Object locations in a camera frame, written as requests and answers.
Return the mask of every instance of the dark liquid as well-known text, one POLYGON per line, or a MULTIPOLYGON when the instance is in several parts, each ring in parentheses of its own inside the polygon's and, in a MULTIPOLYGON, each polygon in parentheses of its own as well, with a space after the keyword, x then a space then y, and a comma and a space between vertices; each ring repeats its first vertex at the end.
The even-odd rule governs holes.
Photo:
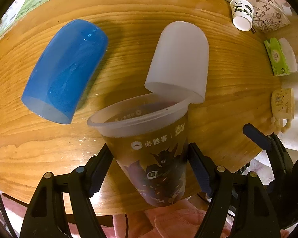
POLYGON ((109 118, 106 122, 121 121, 121 120, 130 119, 130 118, 135 118, 138 116, 146 115, 149 113, 153 113, 153 112, 168 108, 172 105, 175 105, 176 103, 177 102, 157 102, 152 104, 140 105, 138 107, 125 110, 122 113, 109 118))

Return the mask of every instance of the blue cup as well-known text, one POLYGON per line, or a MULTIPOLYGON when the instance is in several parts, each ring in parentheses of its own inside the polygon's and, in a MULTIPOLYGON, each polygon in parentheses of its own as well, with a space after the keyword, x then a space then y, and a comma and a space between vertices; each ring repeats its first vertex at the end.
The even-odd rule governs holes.
POLYGON ((106 34, 86 20, 66 24, 35 65, 22 94, 23 104, 47 120, 71 123, 107 44, 106 34))

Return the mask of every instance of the printed plastic cup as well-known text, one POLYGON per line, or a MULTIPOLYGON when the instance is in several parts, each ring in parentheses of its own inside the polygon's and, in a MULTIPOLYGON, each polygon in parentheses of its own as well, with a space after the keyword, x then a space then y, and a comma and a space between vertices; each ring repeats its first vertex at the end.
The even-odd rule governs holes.
POLYGON ((108 106, 87 124, 97 128, 142 197, 153 206, 180 200, 186 183, 189 100, 151 93, 108 106))
POLYGON ((247 0, 232 0, 230 5, 234 26, 241 31, 249 31, 253 24, 253 6, 247 0))
POLYGON ((23 104, 47 120, 71 123, 107 44, 106 34, 86 20, 66 24, 35 65, 23 91, 23 104))

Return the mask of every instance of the plastic cup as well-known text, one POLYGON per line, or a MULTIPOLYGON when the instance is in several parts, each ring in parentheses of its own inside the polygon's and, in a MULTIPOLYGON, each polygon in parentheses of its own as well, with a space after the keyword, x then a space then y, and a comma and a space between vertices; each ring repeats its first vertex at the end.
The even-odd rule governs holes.
POLYGON ((86 20, 66 24, 35 65, 22 94, 23 104, 47 120, 71 123, 107 44, 106 34, 86 20))
POLYGON ((110 105, 87 121, 153 206, 171 205, 184 194, 188 104, 151 93, 110 105))
POLYGON ((172 22, 161 33, 145 87, 176 101, 190 98, 190 103, 203 103, 208 60, 204 32, 188 22, 172 22))
POLYGON ((247 0, 230 2, 234 26, 241 31, 249 31, 253 24, 254 8, 247 0))

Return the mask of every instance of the wooden table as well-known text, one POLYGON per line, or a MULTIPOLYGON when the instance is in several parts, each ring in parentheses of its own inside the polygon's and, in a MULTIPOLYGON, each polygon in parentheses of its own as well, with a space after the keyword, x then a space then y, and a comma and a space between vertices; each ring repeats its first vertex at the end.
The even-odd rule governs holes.
MULTIPOLYGON (((97 154, 104 141, 87 118, 148 93, 144 83, 159 36, 177 20, 199 26, 210 46, 206 99, 189 108, 189 141, 233 172, 254 158, 260 148, 242 127, 252 123, 265 134, 273 130, 270 96, 280 82, 272 74, 265 37, 237 30, 225 0, 50 0, 0 40, 0 189, 29 203, 45 172, 69 173, 97 154), (76 18, 101 27, 109 46, 73 122, 60 125, 30 112, 20 97, 48 42, 76 18)), ((186 196, 199 191, 188 169, 186 196)), ((150 208, 116 162, 91 201, 98 215, 150 208)), ((72 212, 68 196, 65 207, 72 212)))

